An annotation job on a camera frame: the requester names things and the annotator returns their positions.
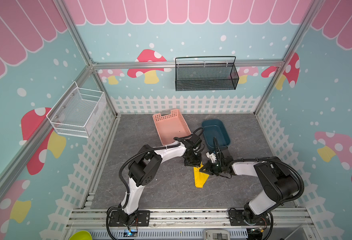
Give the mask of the yellow paper napkin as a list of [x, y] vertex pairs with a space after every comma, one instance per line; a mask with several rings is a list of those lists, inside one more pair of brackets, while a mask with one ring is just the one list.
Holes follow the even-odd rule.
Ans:
[[194, 180], [195, 180], [195, 187], [196, 188], [203, 188], [204, 184], [208, 180], [208, 174], [200, 172], [200, 169], [203, 167], [201, 163], [199, 167], [194, 167]]

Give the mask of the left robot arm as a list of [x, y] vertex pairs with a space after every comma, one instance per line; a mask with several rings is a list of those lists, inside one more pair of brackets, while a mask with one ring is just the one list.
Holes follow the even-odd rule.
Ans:
[[183, 158], [186, 167], [199, 167], [202, 163], [202, 127], [188, 136], [175, 137], [174, 142], [162, 147], [144, 145], [119, 170], [119, 178], [126, 187], [123, 201], [118, 207], [107, 210], [106, 225], [130, 228], [140, 222], [139, 201], [146, 185], [154, 180], [162, 163]]

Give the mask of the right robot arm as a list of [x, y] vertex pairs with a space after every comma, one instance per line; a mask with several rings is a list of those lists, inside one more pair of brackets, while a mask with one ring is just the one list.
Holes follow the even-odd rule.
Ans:
[[200, 169], [201, 173], [230, 179], [232, 176], [257, 177], [262, 191], [244, 205], [235, 217], [235, 210], [229, 210], [231, 218], [252, 226], [265, 219], [272, 210], [286, 202], [298, 199], [305, 190], [300, 174], [278, 157], [234, 159], [227, 147], [220, 147], [213, 138], [214, 150], [208, 153], [208, 162]]

